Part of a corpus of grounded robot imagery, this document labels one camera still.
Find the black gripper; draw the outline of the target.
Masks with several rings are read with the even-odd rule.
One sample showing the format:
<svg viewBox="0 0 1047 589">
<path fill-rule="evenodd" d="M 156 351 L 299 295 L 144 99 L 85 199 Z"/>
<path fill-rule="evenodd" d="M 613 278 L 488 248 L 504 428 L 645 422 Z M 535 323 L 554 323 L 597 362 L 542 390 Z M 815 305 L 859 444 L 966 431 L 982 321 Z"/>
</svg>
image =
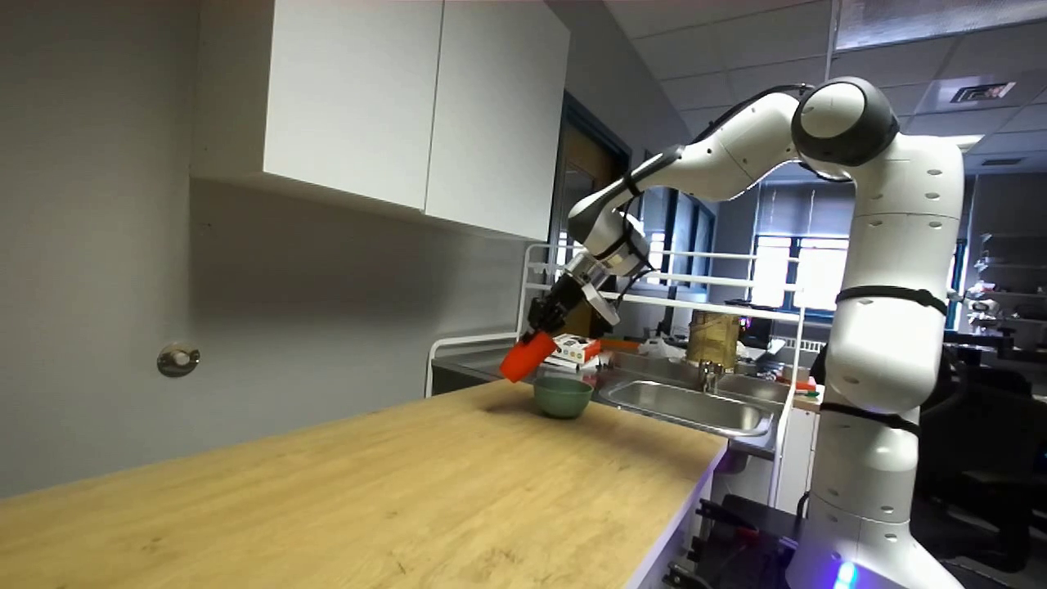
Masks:
<svg viewBox="0 0 1047 589">
<path fill-rule="evenodd" d="M 547 334 L 605 337 L 618 311 L 594 285 L 560 275 L 547 295 L 532 301 L 528 323 Z"/>
</svg>

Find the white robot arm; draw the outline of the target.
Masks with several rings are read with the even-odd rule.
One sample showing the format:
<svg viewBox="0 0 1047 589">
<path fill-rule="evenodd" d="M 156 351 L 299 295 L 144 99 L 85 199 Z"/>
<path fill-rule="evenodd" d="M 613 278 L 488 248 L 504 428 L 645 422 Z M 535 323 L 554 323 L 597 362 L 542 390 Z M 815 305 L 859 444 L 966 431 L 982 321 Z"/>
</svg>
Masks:
<svg viewBox="0 0 1047 589">
<path fill-rule="evenodd" d="M 950 319 L 966 159 L 947 138 L 906 134 L 869 78 L 775 84 L 667 146 L 565 221 L 583 245 L 528 311 L 504 374 L 535 374 L 565 313 L 597 305 L 609 278 L 649 272 L 630 205 L 659 188 L 738 199 L 773 170 L 801 163 L 854 189 L 843 278 L 824 345 L 824 404 L 807 510 L 786 570 L 788 589 L 963 589 L 913 537 L 920 409 L 937 390 Z"/>
</svg>

